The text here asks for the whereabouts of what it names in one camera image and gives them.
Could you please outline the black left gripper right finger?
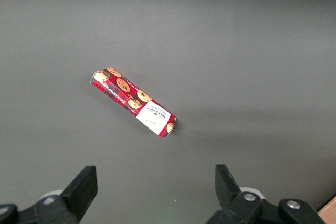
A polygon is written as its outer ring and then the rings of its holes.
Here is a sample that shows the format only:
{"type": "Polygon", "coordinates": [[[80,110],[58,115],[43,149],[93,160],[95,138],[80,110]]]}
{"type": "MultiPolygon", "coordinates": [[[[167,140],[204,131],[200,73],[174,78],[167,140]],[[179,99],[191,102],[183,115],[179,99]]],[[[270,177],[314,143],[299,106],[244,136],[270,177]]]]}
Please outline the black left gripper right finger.
{"type": "Polygon", "coordinates": [[[305,201],[285,198],[273,205],[252,191],[242,191],[226,165],[216,165],[215,190],[221,210],[208,223],[324,223],[305,201]]]}

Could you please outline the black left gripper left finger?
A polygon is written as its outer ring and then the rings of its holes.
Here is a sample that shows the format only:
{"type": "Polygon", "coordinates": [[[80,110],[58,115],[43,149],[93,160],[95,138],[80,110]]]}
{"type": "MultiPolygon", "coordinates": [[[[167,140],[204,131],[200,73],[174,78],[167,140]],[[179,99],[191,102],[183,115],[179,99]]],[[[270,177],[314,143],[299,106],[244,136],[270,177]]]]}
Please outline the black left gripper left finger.
{"type": "Polygon", "coordinates": [[[64,189],[45,194],[24,210],[1,204],[1,223],[80,223],[98,192],[95,166],[86,166],[64,189]]]}

